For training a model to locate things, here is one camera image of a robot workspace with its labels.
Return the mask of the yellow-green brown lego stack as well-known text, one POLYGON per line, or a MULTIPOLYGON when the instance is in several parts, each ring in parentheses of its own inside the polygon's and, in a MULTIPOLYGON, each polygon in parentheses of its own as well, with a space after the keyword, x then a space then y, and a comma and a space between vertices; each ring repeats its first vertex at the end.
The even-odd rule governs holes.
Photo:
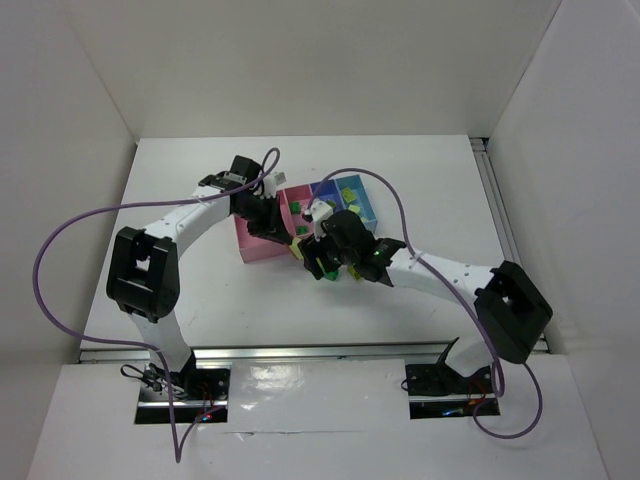
POLYGON ((292 239, 291 244, 288 246, 290 252, 292 253, 292 255, 297 259, 302 261, 303 260, 303 254, 301 252, 300 249, 300 241, 301 239, 298 237, 294 237, 292 239))

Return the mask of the lime lego brick long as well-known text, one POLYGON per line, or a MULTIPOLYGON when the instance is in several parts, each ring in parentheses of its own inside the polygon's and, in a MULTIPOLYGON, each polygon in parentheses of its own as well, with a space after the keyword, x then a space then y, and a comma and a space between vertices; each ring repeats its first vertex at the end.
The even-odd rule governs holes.
POLYGON ((341 190, 341 194, 342 194, 342 197, 343 197, 343 199, 344 199, 344 201, 345 201, 345 202, 350 203, 350 202, 353 202, 353 201, 356 199, 355 194, 354 194, 354 193, 353 193, 353 191, 352 191, 350 188, 348 188, 348 187, 343 188, 343 189, 341 190))

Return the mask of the lime lego brick pair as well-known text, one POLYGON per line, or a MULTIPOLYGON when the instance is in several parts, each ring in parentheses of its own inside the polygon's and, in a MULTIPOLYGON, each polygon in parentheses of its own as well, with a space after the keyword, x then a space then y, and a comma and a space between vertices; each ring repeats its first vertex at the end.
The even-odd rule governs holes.
POLYGON ((353 266, 349 266, 347 271, 354 280, 358 281, 362 279, 362 275, 353 266))

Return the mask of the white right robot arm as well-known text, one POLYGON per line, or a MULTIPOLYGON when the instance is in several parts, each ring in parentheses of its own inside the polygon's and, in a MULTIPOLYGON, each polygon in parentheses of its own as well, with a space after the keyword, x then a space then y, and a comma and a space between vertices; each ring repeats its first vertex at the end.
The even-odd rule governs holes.
POLYGON ((441 363, 463 378, 499 360, 528 361, 553 310, 523 268, 510 261, 477 266, 377 238, 352 211, 308 209, 313 233, 300 244, 304 267, 316 279, 352 268, 371 283, 408 288, 452 301, 471 313, 477 335, 452 341, 441 363))

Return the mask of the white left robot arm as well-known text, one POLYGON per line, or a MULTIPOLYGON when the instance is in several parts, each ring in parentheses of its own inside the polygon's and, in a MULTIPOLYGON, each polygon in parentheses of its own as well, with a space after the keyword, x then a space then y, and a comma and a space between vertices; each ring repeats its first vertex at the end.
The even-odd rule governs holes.
POLYGON ((277 195, 262 198, 249 190, 228 195, 199 186, 194 201, 170 211, 141 229, 122 228, 116 235, 106 293, 153 346, 151 364, 183 390, 200 381, 193 349, 184 340, 175 307, 180 296, 179 260, 212 226, 230 216, 247 222, 249 234, 291 245, 277 195))

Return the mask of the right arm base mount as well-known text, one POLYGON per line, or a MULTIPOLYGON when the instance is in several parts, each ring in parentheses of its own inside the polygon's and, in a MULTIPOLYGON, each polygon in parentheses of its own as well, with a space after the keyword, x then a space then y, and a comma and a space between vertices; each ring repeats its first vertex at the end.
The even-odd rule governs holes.
POLYGON ((444 363, 409 363, 400 388, 408 395, 411 420, 499 416, 491 369, 462 377, 444 363))

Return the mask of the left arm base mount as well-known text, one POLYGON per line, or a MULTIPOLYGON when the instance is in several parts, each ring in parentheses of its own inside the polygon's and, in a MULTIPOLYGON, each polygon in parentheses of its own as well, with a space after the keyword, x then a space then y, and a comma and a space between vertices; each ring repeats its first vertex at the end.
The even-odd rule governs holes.
MULTIPOLYGON (((174 386, 174 408, 177 424, 190 424, 202 415, 201 423, 226 423, 231 370, 203 369, 194 386, 174 386)), ((136 425, 168 424, 169 403, 166 380, 149 366, 143 369, 124 364, 120 374, 140 383, 134 423, 136 425)))

